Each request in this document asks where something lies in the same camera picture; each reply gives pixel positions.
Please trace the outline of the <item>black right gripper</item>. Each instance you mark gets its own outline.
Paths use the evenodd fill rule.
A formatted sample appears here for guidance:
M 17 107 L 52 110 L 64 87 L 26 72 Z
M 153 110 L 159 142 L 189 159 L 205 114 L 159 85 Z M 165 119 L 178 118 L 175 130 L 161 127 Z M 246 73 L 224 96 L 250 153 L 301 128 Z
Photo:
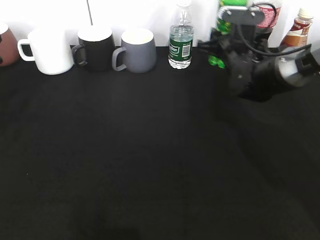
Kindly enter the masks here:
M 212 27 L 209 40 L 198 40 L 197 47 L 224 62 L 232 95 L 266 102 L 280 93 L 280 57 L 267 51 L 267 39 L 258 35 L 253 25 L 233 24 L 226 34 Z

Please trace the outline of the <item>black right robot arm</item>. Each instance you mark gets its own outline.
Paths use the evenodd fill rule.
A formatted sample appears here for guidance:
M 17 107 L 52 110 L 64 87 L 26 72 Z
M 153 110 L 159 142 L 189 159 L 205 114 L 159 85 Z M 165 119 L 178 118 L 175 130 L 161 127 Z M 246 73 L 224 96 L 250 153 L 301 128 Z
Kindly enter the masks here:
M 211 40 L 199 41 L 197 47 L 224 62 L 231 95 L 254 102 L 298 90 L 320 77 L 319 43 L 259 53 L 245 39 L 242 26 L 237 25 L 228 35 L 214 29 Z M 259 54 L 263 59 L 255 62 L 253 58 Z

